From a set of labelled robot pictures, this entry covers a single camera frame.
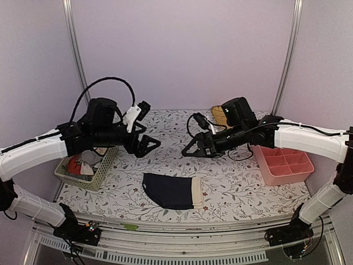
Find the navy underwear with cream waistband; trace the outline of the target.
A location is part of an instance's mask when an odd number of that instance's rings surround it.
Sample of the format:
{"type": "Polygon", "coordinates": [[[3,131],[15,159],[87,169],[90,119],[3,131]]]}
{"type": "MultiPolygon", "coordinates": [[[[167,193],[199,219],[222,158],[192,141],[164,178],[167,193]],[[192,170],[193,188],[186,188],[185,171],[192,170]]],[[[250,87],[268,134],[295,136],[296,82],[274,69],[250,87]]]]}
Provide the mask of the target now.
{"type": "Polygon", "coordinates": [[[204,207],[200,177],[145,173],[142,188],[145,194],[163,209],[189,210],[204,207]]]}

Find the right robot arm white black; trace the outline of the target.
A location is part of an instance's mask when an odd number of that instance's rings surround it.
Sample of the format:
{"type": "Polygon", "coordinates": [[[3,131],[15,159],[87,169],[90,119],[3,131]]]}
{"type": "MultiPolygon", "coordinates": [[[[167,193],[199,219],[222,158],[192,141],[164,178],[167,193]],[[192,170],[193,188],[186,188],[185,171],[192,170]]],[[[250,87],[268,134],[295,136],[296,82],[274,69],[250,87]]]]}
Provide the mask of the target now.
{"type": "Polygon", "coordinates": [[[221,157],[226,151],[247,144],[304,151],[337,162],[333,179],[297,208],[285,229],[285,236],[291,241],[298,240],[306,233],[308,225],[352,194],[351,129],[330,130],[266,115],[260,120],[238,120],[235,127],[214,134],[210,128],[213,123],[204,115],[194,113],[191,117],[204,131],[191,137],[192,141],[181,152],[185,157],[221,157]]]}

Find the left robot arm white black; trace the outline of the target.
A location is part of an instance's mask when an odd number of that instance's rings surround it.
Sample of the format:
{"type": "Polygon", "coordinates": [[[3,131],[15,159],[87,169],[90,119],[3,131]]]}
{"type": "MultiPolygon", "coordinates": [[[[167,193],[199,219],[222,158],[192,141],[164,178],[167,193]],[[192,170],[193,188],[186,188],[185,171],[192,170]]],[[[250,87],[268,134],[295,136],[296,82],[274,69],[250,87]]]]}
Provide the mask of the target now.
{"type": "Polygon", "coordinates": [[[123,146],[140,158],[160,146],[160,141],[145,135],[146,127],[121,122],[110,125],[65,123],[20,144],[1,149],[1,211],[13,211],[60,227],[71,240],[82,235],[75,215],[67,206],[50,203],[14,184],[12,178],[43,163],[72,157],[96,147],[123,146]]]}

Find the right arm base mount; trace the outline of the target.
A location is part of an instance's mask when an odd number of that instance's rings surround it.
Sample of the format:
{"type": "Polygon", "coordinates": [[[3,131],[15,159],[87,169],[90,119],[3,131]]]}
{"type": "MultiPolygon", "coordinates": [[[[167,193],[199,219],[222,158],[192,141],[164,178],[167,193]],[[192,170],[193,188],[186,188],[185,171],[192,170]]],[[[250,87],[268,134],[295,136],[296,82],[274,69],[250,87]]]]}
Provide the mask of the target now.
{"type": "Polygon", "coordinates": [[[314,232],[311,225],[302,221],[290,222],[288,225],[267,229],[264,239],[270,246],[283,245],[312,237],[314,232]]]}

